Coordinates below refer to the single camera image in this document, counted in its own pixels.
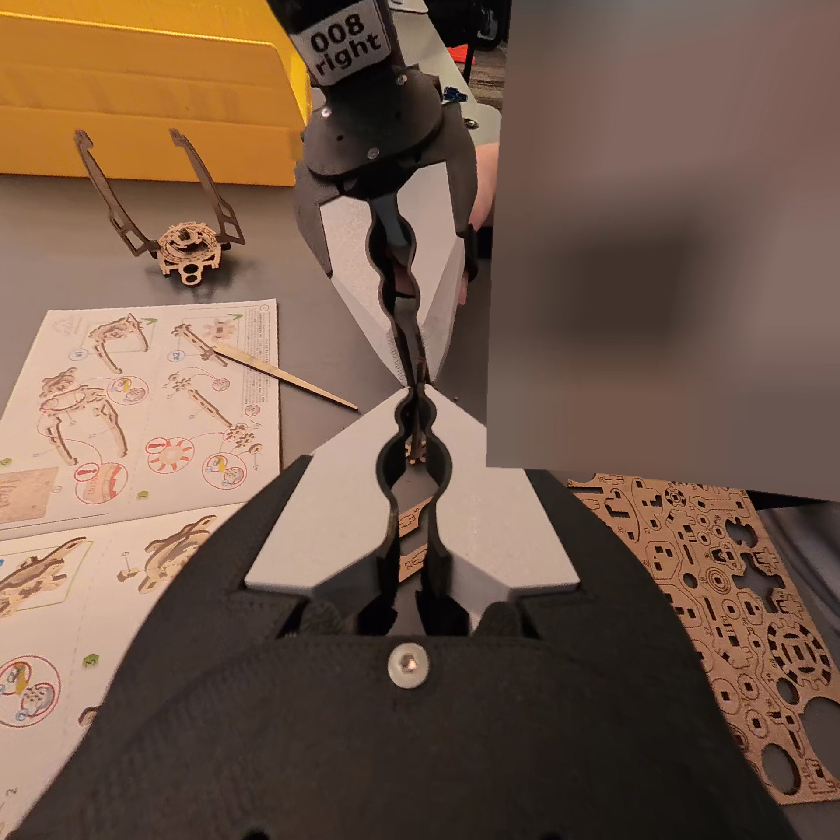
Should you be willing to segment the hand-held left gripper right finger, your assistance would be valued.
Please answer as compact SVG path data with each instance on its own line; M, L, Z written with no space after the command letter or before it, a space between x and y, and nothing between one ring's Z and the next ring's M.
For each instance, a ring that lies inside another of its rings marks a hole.
M428 506L421 571L425 632L468 632L486 609L574 592L580 576L520 468L487 465L487 430L431 385L420 392Z

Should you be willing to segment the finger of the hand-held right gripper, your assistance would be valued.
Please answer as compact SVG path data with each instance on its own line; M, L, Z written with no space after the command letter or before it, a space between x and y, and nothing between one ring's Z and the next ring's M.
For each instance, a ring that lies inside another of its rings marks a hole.
M320 207L331 281L380 360L402 386L415 385L404 330L395 319L396 266L413 282L415 239L395 194L366 202L339 196Z
M419 289L416 322L433 382L449 349L466 264L451 198L446 164L418 169L395 194L396 212L413 233L411 272Z

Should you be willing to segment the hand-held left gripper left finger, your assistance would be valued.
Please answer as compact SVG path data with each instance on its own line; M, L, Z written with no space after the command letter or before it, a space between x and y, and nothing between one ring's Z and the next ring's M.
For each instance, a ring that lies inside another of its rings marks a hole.
M395 620L400 548L392 489L406 470L415 391L402 389L317 448L245 577L249 589L331 603L359 634Z

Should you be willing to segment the slotted wooden bar with gear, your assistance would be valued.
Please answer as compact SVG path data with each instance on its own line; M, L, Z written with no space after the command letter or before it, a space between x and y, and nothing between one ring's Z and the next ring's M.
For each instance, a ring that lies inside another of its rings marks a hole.
M427 362L421 354L416 365L414 385L402 396L395 410L395 418L404 432L405 458L412 466L426 462L427 418L424 414L424 399L427 374Z

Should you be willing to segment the laser-cut wooden parts sheet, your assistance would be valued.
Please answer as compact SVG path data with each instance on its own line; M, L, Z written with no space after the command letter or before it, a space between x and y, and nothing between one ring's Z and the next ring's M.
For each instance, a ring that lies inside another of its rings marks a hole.
M570 489L655 580L773 798L837 802L802 716L813 699L838 703L838 669L747 493L607 474Z

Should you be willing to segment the partly built wooden model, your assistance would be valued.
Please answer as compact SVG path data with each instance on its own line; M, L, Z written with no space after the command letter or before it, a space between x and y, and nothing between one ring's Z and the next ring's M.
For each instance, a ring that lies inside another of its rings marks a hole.
M245 237L233 208L221 197L217 185L193 144L178 129L171 129L173 144L186 153L205 195L213 207L219 230L207 224L187 222L172 225L158 239L146 237L126 212L111 188L109 180L91 154L93 143L78 129L74 141L91 182L108 206L111 225L133 256L149 253L158 261L163 275L176 270L182 284L194 287L201 283L206 268L219 267L223 251L231 245L243 245Z

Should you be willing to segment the person's right hand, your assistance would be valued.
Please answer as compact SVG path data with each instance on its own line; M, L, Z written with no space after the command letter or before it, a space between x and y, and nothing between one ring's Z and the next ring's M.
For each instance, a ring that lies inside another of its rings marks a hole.
M497 193L499 142L483 143L476 147L477 191L469 223L475 231L493 224Z

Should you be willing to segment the thin wooden stick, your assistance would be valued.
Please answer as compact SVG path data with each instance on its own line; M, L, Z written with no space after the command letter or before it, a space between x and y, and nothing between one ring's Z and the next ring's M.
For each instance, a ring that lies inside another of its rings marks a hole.
M254 371L259 371L261 373L269 375L279 380L280 382L285 382L289 385L293 385L299 389L302 389L303 391L314 394L315 396L321 397L322 399L325 399L331 403L346 407L351 411L359 411L359 407L357 405L347 400L344 400L342 397L325 391L324 389L312 383L304 381L293 374L287 373L279 367L270 364L269 362L265 362L250 353L239 350L232 345L226 343L216 343L215 345L213 345L212 350L217 355L221 355L231 361L235 361L239 364L242 364Z

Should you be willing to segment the printed instruction booklet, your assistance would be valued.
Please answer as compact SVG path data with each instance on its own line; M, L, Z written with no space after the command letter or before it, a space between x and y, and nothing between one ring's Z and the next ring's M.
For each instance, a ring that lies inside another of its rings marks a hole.
M2 838L84 737L152 606L281 467L262 301L48 311L2 417Z

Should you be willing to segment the yellow plastic bin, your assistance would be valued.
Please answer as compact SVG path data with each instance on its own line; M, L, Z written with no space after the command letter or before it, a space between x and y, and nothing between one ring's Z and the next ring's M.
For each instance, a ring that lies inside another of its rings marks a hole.
M2 1L4 174L293 186L309 75L264 1Z

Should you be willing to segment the small wooden cutout frame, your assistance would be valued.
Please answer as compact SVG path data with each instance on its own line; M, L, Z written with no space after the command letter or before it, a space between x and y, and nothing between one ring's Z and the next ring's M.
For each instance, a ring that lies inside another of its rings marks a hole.
M432 497L421 501L414 507L411 507L399 515L397 520L398 535L402 539L418 530L421 525L421 517L427 505L432 501ZM427 552L427 543L420 545L410 553L404 553L400 557L400 570L398 574L398 581L400 583L407 580L409 577L419 572L424 564Z

